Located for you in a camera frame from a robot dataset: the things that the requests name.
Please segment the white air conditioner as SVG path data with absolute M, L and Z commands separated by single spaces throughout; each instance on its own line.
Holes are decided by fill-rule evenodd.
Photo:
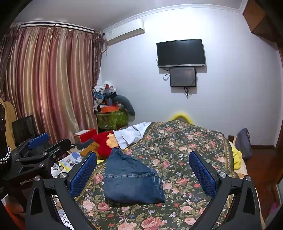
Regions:
M 106 32 L 107 45 L 113 45 L 145 33 L 142 19 L 135 19 Z

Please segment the red plush toy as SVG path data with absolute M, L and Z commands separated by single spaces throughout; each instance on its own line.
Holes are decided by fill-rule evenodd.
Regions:
M 98 154 L 108 158 L 113 148 L 119 147 L 117 139 L 113 131 L 105 131 L 94 135 L 94 141 L 99 145 L 97 148 Z

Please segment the blue denim jacket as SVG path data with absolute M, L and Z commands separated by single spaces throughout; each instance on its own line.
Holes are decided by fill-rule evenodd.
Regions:
M 114 204 L 158 204 L 166 197 L 156 170 L 113 148 L 106 160 L 104 195 Z

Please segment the striped pink curtain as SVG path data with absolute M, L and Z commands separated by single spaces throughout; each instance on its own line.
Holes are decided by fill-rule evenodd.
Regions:
M 1 98 L 18 118 L 33 116 L 52 143 L 97 128 L 97 85 L 103 34 L 60 26 L 10 27 L 1 39 Z

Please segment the black laptop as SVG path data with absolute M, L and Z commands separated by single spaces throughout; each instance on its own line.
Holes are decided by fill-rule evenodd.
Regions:
M 19 146 L 27 139 L 34 139 L 38 136 L 33 115 L 12 122 L 12 126 L 16 146 Z

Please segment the small black wall monitor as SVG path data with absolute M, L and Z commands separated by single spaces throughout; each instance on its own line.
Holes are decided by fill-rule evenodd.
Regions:
M 195 68 L 181 67 L 170 69 L 171 87 L 196 87 L 197 75 Z

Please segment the clutter pile on box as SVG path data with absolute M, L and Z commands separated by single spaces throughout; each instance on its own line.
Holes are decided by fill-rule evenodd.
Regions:
M 100 106 L 106 105 L 107 99 L 113 99 L 116 96 L 116 88 L 110 82 L 105 81 L 103 85 L 96 85 L 93 88 L 94 110 L 99 113 Z

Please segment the wall-mounted black television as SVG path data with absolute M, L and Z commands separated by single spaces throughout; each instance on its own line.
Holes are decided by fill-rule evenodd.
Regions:
M 160 68 L 206 66 L 201 39 L 159 42 L 156 48 Z

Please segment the yellow cloth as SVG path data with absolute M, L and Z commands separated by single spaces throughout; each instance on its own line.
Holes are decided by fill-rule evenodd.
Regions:
M 175 115 L 173 115 L 170 119 L 171 121 L 173 120 L 179 120 L 179 121 L 183 121 L 183 122 L 186 122 L 188 124 L 193 124 L 191 118 L 185 114 L 185 113 L 177 113 Z M 232 148 L 232 153 L 233 153 L 233 159 L 234 159 L 234 170 L 239 170 L 242 166 L 242 162 L 243 162 L 243 159 L 242 159 L 242 153 L 241 151 L 239 151 L 233 144 L 233 141 L 234 141 L 234 137 L 233 136 L 229 136 L 228 137 L 228 142 Z

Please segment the dark floral bedspread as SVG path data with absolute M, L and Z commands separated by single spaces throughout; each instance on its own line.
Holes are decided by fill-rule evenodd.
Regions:
M 96 229 L 190 229 L 210 198 L 189 166 L 198 151 L 217 171 L 236 177 L 232 147 L 224 135 L 181 121 L 154 122 L 125 153 L 157 171 L 166 202 L 111 206 L 104 196 L 105 163 L 96 166 L 76 202 Z

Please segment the papers on floor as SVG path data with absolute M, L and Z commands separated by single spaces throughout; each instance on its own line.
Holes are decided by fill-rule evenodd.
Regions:
M 62 160 L 55 162 L 51 167 L 51 175 L 53 178 L 59 176 L 60 173 L 69 172 L 72 167 L 82 160 L 82 155 L 77 152 L 72 152 Z

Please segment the white cloth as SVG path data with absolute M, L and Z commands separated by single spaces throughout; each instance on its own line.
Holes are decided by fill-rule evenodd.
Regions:
M 125 129 L 113 131 L 119 147 L 124 150 L 128 146 L 137 143 L 143 138 L 150 124 L 151 122 L 142 122 Z

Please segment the grey purple bag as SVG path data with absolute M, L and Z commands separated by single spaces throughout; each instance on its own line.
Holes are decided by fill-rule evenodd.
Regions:
M 243 160 L 251 158 L 253 150 L 250 142 L 250 134 L 247 128 L 243 128 L 238 132 L 234 145 L 236 149 L 242 153 Z

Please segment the orange box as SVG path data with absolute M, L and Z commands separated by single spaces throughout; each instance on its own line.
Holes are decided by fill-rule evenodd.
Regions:
M 104 106 L 101 108 L 101 113 L 110 113 L 110 112 L 115 112 L 119 110 L 119 106 L 116 105 L 109 105 L 109 106 Z

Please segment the red white box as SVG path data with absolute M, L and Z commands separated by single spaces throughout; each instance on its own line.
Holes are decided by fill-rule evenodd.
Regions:
M 97 134 L 96 129 L 85 129 L 74 134 L 75 143 L 84 143 L 89 141 Z

